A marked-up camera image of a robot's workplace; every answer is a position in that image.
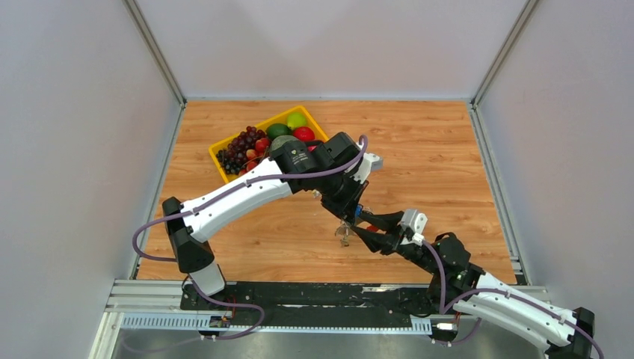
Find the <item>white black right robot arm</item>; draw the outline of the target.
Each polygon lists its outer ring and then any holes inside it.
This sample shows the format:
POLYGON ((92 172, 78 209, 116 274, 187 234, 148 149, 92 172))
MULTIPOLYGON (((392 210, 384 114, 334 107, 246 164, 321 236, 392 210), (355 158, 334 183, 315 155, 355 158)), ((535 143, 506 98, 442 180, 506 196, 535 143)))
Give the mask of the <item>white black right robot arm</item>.
POLYGON ((440 314, 467 314, 498 325, 548 358, 605 356, 594 339, 592 311, 557 307, 509 286, 471 263, 470 252, 453 232, 427 241, 426 224, 426 216, 415 209, 384 215, 360 211, 348 228, 372 253, 398 254, 431 274, 427 302, 440 314))

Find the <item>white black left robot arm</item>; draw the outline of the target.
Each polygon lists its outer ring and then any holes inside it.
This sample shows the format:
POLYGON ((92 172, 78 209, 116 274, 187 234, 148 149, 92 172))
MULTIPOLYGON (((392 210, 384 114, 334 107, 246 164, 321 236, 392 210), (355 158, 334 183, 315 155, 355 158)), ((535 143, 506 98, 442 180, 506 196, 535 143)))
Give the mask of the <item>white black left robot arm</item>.
POLYGON ((200 300, 212 310, 228 301, 229 290, 209 240, 243 215, 299 191, 317 191, 321 205, 333 216, 353 224, 371 172, 382 157, 367 150, 368 140, 354 141, 339 132, 326 142, 301 141, 281 135, 258 165, 202 197, 163 203, 166 231, 182 273, 200 290, 200 300))

